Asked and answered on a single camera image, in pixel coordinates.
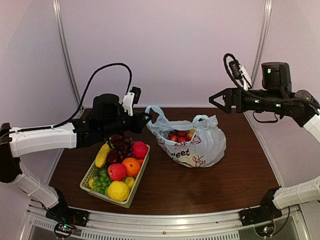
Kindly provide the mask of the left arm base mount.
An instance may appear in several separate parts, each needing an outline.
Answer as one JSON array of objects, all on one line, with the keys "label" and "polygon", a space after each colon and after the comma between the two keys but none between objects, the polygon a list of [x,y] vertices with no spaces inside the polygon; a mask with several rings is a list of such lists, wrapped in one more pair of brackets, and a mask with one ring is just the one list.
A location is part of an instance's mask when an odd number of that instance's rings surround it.
[{"label": "left arm base mount", "polygon": [[56,221],[53,228],[54,235],[60,240],[70,237],[77,226],[86,227],[89,212],[69,207],[62,192],[57,188],[54,189],[58,196],[58,203],[52,208],[47,208],[41,204],[46,211],[46,217]]}]

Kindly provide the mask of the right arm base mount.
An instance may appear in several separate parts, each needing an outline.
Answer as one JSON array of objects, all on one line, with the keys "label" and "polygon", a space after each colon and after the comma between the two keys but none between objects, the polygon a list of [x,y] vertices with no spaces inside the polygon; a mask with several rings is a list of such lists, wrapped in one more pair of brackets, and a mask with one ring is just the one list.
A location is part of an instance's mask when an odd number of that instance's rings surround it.
[{"label": "right arm base mount", "polygon": [[274,194],[279,188],[269,189],[262,197],[259,206],[245,207],[239,212],[243,227],[254,225],[255,233],[262,238],[271,237],[275,233],[274,220],[282,216],[282,211],[273,203]]}]

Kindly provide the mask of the light blue plastic bag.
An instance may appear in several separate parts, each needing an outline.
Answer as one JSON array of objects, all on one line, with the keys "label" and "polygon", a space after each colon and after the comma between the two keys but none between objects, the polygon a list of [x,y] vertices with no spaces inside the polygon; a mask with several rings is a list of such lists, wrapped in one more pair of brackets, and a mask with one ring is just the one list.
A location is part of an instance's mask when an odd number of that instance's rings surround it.
[{"label": "light blue plastic bag", "polygon": [[[148,122],[147,128],[155,136],[159,146],[176,163],[187,168],[207,168],[218,163],[225,155],[227,140],[224,132],[218,127],[215,115],[196,115],[192,121],[170,121],[157,105],[149,105],[145,112],[158,114],[155,122]],[[195,130],[191,140],[176,142],[169,139],[173,130]]]}]

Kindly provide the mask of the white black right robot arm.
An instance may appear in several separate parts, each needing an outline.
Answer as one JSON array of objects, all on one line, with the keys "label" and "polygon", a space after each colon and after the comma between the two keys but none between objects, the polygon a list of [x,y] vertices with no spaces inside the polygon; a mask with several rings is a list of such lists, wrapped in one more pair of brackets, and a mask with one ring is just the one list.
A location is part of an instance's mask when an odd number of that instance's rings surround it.
[{"label": "white black right robot arm", "polygon": [[[226,88],[209,97],[209,102],[226,114],[235,107],[237,113],[270,112],[280,118],[290,117],[317,141],[320,139],[320,104],[306,90],[292,91],[290,66],[286,62],[265,62],[262,68],[262,90],[252,90],[244,70],[237,60],[226,65],[235,88]],[[320,179],[316,177],[291,187],[270,189],[256,210],[259,220],[268,220],[277,210],[317,201],[320,198]]]}]

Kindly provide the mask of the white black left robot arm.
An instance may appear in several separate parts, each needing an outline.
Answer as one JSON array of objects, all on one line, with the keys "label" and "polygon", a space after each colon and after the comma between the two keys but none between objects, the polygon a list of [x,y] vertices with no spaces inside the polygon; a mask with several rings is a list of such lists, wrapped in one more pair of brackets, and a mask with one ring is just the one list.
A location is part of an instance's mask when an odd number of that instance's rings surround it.
[{"label": "white black left robot arm", "polygon": [[151,114],[134,111],[139,97],[128,92],[122,102],[117,95],[105,93],[93,100],[91,112],[84,118],[70,119],[62,125],[32,128],[0,127],[0,181],[16,185],[37,199],[61,222],[72,218],[62,193],[43,184],[20,163],[26,154],[54,149],[79,149],[103,142],[108,137],[130,131],[140,134],[152,119]]}]

